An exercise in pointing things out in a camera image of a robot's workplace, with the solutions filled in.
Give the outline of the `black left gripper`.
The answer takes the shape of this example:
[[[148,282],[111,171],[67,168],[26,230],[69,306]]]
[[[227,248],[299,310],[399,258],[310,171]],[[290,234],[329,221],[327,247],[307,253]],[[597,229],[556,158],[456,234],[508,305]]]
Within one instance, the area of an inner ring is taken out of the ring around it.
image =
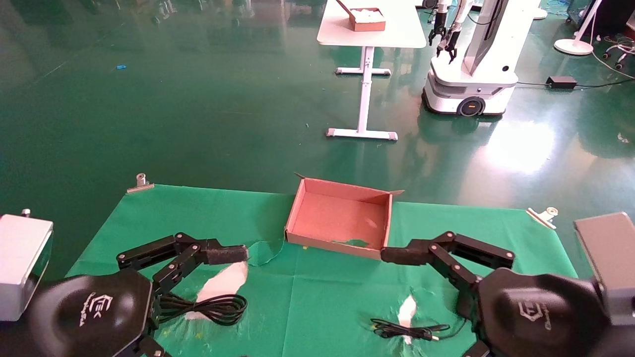
[[[27,354],[167,357],[150,334],[152,295],[152,283],[131,269],[44,287],[27,308]]]

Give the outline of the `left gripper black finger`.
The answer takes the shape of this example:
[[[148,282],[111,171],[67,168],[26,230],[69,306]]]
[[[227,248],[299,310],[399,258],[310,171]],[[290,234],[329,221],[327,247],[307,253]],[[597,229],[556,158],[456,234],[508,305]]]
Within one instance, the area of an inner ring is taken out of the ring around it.
[[[217,239],[195,239],[181,232],[124,251],[118,254],[117,262],[120,269],[140,271],[167,261],[167,266],[152,276],[154,293],[165,295],[200,264],[218,266],[247,258],[245,245],[223,246]]]

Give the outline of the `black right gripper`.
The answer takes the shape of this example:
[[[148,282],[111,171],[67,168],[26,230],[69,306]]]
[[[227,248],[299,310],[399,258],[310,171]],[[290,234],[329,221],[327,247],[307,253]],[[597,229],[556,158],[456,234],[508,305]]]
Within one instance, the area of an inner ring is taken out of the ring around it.
[[[610,327],[591,282],[497,269],[478,283],[477,340],[463,357],[589,357]]]

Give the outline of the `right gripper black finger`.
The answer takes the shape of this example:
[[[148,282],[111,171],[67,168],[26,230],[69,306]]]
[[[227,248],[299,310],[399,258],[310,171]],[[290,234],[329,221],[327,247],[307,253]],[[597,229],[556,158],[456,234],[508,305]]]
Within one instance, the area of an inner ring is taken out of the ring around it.
[[[381,249],[383,262],[432,266],[459,291],[456,313],[466,319],[475,319],[472,310],[478,307],[476,287],[482,278],[460,264],[456,257],[491,269],[512,269],[515,260],[511,251],[450,231],[431,240],[413,239],[405,247]]]

